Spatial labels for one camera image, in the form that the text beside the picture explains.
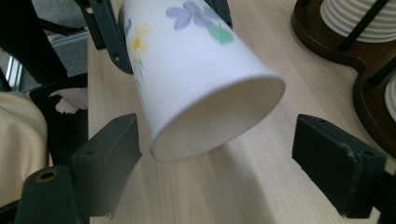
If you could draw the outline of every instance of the white paper cup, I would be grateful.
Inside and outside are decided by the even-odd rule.
[[[374,2],[375,0],[324,0],[320,15],[330,29],[347,37]],[[389,0],[357,40],[366,43],[396,40],[396,0]]]
[[[203,0],[126,0],[120,22],[158,161],[222,145],[283,95],[283,77]]]

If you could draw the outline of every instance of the cup opening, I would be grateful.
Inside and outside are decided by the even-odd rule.
[[[279,77],[256,77],[215,91],[180,112],[151,140],[158,161],[182,161],[244,133],[279,102]]]

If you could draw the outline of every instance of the purple flower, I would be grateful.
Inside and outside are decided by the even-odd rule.
[[[195,3],[189,1],[183,4],[183,8],[170,7],[166,10],[166,16],[169,18],[176,18],[174,28],[181,30],[187,27],[191,20],[201,27],[206,27],[212,24],[210,19],[218,19],[219,17],[211,12],[202,11]]]

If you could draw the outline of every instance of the table surface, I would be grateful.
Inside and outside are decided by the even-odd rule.
[[[121,0],[112,0],[117,14]],[[149,129],[134,77],[96,50],[89,39],[89,130],[136,113],[142,159],[122,194],[116,215],[92,223],[376,223],[346,219],[291,158],[298,114],[326,119],[379,148],[352,104],[357,73],[320,58],[302,45],[290,25],[295,0],[228,0],[234,31],[271,68],[285,76],[286,92],[258,125],[187,161],[161,163],[149,152]],[[395,171],[389,158],[387,171]]]

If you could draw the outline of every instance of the yellow flower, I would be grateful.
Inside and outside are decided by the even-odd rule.
[[[149,43],[144,41],[144,38],[151,32],[151,27],[145,22],[141,26],[136,25],[134,28],[134,36],[130,48],[133,51],[136,59],[140,58],[140,53],[146,52]]]

